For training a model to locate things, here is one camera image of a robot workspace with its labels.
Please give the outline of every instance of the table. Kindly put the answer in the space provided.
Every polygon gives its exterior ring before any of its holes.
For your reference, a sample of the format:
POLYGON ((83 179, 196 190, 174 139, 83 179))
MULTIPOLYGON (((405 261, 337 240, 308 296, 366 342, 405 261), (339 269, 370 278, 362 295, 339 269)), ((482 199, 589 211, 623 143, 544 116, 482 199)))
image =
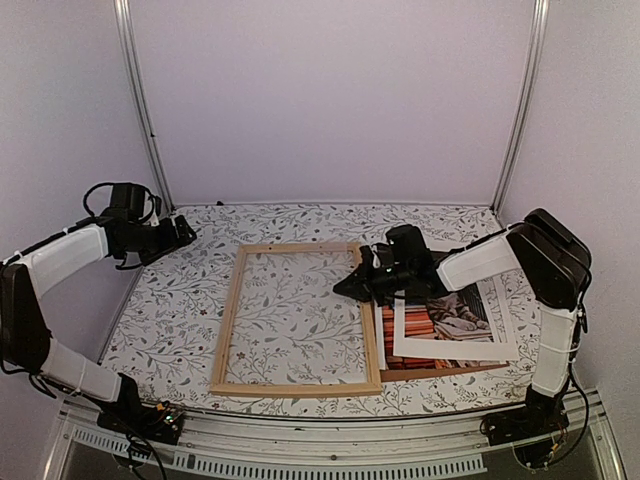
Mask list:
POLYGON ((303 418, 435 415, 524 399, 540 333, 533 292, 521 271, 496 279, 506 293, 520 359, 480 373, 384 383, 380 396, 255 399, 208 393, 218 329, 239 244, 382 241, 412 223, 434 250, 467 244, 500 228, 487 207, 425 205, 229 205, 183 207, 198 233, 190 246, 145 268, 102 364, 133 377, 147 400, 198 411, 303 418))

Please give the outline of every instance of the robotic arm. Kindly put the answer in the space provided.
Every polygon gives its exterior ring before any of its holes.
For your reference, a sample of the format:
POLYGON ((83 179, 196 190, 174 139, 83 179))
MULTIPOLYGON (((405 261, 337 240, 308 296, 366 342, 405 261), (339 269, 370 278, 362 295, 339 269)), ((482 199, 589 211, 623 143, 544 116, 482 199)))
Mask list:
POLYGON ((149 265, 196 238, 183 216, 158 220, 160 199, 146 187, 131 183, 111 186, 107 209, 5 260, 0 268, 0 364, 5 373, 26 372, 34 387, 52 395, 47 385, 80 394, 102 415, 98 424, 123 433, 165 443, 177 442, 182 428, 179 408, 163 402, 143 406, 135 381, 88 360, 58 342, 47 329, 40 299, 53 286, 81 268, 114 257, 116 268, 149 265), (144 215, 147 200, 151 211, 144 215), (125 266, 137 253, 140 264, 125 266), (4 361, 18 369, 8 370, 4 361))
POLYGON ((395 292, 404 290, 407 299, 420 302, 523 269, 541 314, 537 366, 525 406, 487 415, 483 431, 494 445, 567 427, 562 397, 569 386, 581 329, 587 331, 582 299, 591 282, 591 254, 584 243, 543 209, 534 210, 521 223, 450 251, 440 261, 433 259, 415 226, 395 227, 386 237, 388 244, 376 244, 375 253, 368 246, 361 247, 362 263, 334 286, 335 293, 388 305, 395 292))

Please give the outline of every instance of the leaf pattern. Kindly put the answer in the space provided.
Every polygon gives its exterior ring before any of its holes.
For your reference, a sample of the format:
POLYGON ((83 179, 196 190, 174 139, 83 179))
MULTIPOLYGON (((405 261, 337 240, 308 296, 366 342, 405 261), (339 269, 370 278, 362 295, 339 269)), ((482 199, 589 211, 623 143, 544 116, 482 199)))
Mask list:
MULTIPOLYGON (((184 214, 197 230, 198 239, 189 247, 145 269, 103 359, 106 367, 133 377, 145 399, 169 399, 198 410, 320 418, 435 415, 523 400, 535 368, 540 330, 533 292, 520 271, 494 279, 496 288, 487 288, 483 292, 498 329, 504 325, 501 303, 506 302, 512 319, 520 359, 506 368, 385 383, 382 395, 372 397, 249 399, 218 397, 208 392, 217 335, 238 245, 322 241, 371 244, 383 241, 384 233, 389 228, 412 223, 420 227, 427 244, 430 241, 448 242, 453 248, 500 228, 488 208, 231 205, 184 207, 179 213, 184 214), (499 296, 504 297, 502 301, 498 299, 499 296)), ((266 266, 267 275, 270 275, 269 271, 275 265, 268 262, 275 262, 275 256, 255 257, 255 265, 266 266)), ((330 261, 330 258, 323 257, 315 262, 317 270, 309 272, 304 282, 313 286, 312 282, 316 281, 320 285, 323 275, 331 275, 330 261), (325 259, 328 260, 327 265, 323 263, 325 259)), ((338 258, 336 261, 340 263, 344 259, 338 258)), ((252 331, 259 331, 261 336, 251 340, 258 340, 258 344, 243 344, 240 347, 238 343, 234 350, 232 361, 242 353, 245 359, 253 362, 251 373, 245 374, 236 368, 236 374, 242 375, 243 381, 246 378, 249 381, 268 382, 273 375, 281 375, 286 370, 280 378, 284 383, 317 382, 318 376, 328 378, 323 369, 328 368, 329 364, 335 364, 336 373, 331 375, 338 382, 348 379, 345 375, 353 374, 354 369, 345 373, 350 357, 334 357, 331 354, 324 362, 317 361, 317 355, 323 355, 322 352, 326 351, 327 342, 334 342, 331 338, 337 338, 330 333, 340 332, 336 330, 337 325, 347 325, 350 316, 339 317, 340 322, 332 326, 331 322, 338 318, 329 315, 333 312, 329 308, 332 302, 328 298, 326 301, 316 298, 315 303, 303 301, 310 294, 304 287, 295 294, 300 296, 300 306, 304 309, 297 313, 309 318, 309 321, 287 323, 289 331, 283 331, 279 325, 263 321, 262 315, 252 316, 252 312, 263 312, 265 309, 278 312, 275 288, 280 288, 283 296, 292 295, 296 289, 295 282, 273 287, 267 295, 261 293, 261 288, 272 288, 267 287, 273 285, 271 278, 251 278, 255 284, 249 290, 255 298, 248 295, 243 300, 249 309, 244 311, 242 321, 247 322, 247 328, 252 331)), ((248 335, 248 330, 245 332, 247 338, 255 336, 248 335)), ((351 334, 358 336, 355 330, 342 330, 341 338, 348 338, 351 334)))

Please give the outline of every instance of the wooden frame edge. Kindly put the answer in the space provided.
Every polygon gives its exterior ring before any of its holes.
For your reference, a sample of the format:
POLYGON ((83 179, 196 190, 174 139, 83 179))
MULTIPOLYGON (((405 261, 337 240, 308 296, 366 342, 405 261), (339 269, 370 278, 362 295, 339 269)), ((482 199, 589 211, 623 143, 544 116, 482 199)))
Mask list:
POLYGON ((366 382, 332 385, 252 385, 225 382, 227 363, 229 361, 229 348, 231 347, 231 338, 233 336, 233 322, 238 309, 238 300, 242 289, 242 279, 247 262, 247 255, 258 253, 351 252, 356 264, 358 264, 362 260, 359 248, 360 244, 357 242, 240 245, 229 285, 220 333, 218 334, 209 391, 222 396, 259 398, 337 398, 379 395, 382 392, 382 380, 380 370, 378 369, 378 351, 376 348, 373 324, 373 308, 371 304, 365 303, 359 303, 359 307, 364 340, 366 382))

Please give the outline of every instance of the back wall panel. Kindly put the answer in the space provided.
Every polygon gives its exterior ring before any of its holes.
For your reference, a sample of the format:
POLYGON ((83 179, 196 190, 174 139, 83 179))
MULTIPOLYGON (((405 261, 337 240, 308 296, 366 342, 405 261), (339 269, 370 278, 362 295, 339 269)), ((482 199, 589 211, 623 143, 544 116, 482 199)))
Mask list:
POLYGON ((177 204, 488 204, 534 2, 132 2, 177 204))

